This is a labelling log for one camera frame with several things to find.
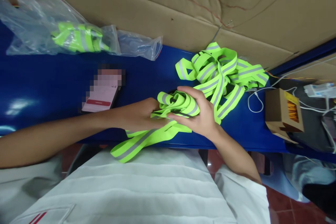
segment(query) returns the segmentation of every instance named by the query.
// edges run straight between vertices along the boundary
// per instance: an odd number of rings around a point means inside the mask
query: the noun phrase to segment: small cardboard box
[[[304,132],[299,99],[280,88],[265,95],[267,127],[274,135],[296,144],[286,132]]]

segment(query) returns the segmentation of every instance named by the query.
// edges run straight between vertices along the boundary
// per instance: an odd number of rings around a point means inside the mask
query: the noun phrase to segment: blue table surface
[[[196,83],[180,80],[175,63],[190,60],[191,52],[163,46],[156,61],[141,57],[111,56],[106,53],[80,55],[7,56],[13,34],[0,23],[0,135],[38,123],[77,116],[101,64],[113,64],[126,70],[126,85],[116,98],[115,107],[157,97],[179,85]],[[263,91],[259,95],[264,99]],[[248,151],[287,152],[284,141],[271,134],[264,113],[252,113],[244,94],[237,107],[221,126]],[[251,98],[251,108],[260,102]],[[82,140],[90,144],[116,144],[126,139],[124,130],[112,128]],[[173,139],[158,143],[160,147],[215,149],[205,137],[196,133],[178,133]]]

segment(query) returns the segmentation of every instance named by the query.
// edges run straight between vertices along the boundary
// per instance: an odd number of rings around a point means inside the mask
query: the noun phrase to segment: white power strip
[[[336,98],[336,87],[333,83],[324,83],[321,85],[306,85],[304,91],[309,97],[314,98]]]

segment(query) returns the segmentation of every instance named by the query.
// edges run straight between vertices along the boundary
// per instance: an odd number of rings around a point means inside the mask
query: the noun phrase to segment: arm
[[[191,87],[182,86],[183,91],[196,99],[201,110],[194,118],[184,118],[174,114],[168,117],[189,127],[192,131],[208,138],[217,147],[226,165],[236,174],[261,184],[261,178],[250,155],[233,140],[214,120],[214,105],[209,102],[203,92]]]
[[[0,168],[41,162],[65,147],[108,128],[131,131],[161,128],[167,123],[165,119],[150,119],[150,114],[158,109],[159,103],[148,98],[120,108],[21,129],[0,138]]]

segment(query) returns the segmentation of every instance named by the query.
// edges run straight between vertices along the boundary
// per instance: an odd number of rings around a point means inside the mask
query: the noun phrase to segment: neon green reflective tape
[[[174,98],[172,95],[167,94],[165,92],[160,92],[157,95],[157,100],[159,101],[160,104],[166,104],[166,105],[170,105],[171,104],[171,99]]]
[[[195,54],[191,61],[182,58],[176,63],[175,68],[180,79],[189,81],[197,79],[200,82],[194,88],[202,91],[214,104],[215,121],[218,124],[236,107],[245,90],[265,86],[268,81],[268,76],[260,65],[251,65],[238,59],[235,51],[220,48],[216,42],[209,44],[206,50]],[[157,100],[160,103],[160,110],[152,113],[153,119],[166,117],[169,113],[183,117],[193,117],[200,113],[195,99],[184,92],[160,92]],[[127,131],[127,136],[132,138],[114,147],[111,154],[124,163],[133,158],[143,147],[170,140],[178,132],[191,132],[191,130],[170,120],[161,129]]]
[[[195,71],[192,70],[193,64],[185,58],[182,58],[179,62],[177,62],[175,64],[175,68],[180,79],[188,81],[196,79]]]
[[[226,97],[225,103],[218,109],[218,117],[222,120],[232,109],[236,107],[241,97],[243,96],[245,89],[235,85],[234,89]]]
[[[206,48],[206,51],[208,52],[214,52],[214,51],[218,51],[219,49],[221,49],[219,47],[219,45],[217,44],[217,42],[213,42],[213,43],[210,43],[207,48]]]
[[[55,44],[73,52],[108,51],[109,47],[102,41],[102,30],[89,24],[59,22],[58,31],[51,32]]]

